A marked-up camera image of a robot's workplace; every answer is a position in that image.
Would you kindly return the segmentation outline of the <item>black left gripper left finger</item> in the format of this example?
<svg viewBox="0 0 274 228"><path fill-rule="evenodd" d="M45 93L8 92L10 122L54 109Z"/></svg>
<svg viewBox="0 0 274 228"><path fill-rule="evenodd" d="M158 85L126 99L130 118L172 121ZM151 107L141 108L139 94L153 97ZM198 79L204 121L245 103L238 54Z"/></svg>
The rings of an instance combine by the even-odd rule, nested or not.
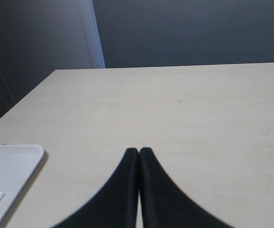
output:
<svg viewBox="0 0 274 228"><path fill-rule="evenodd" d="M126 149L104 186L56 228L134 228L139 196L139 152Z"/></svg>

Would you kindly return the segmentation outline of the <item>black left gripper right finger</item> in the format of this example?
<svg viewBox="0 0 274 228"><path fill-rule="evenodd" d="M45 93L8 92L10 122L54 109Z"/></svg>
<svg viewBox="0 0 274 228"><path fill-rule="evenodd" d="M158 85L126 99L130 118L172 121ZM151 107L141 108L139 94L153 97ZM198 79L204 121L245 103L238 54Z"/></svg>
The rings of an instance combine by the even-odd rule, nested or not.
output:
<svg viewBox="0 0 274 228"><path fill-rule="evenodd" d="M140 150L141 207L145 228L229 228L191 200L165 172L153 150Z"/></svg>

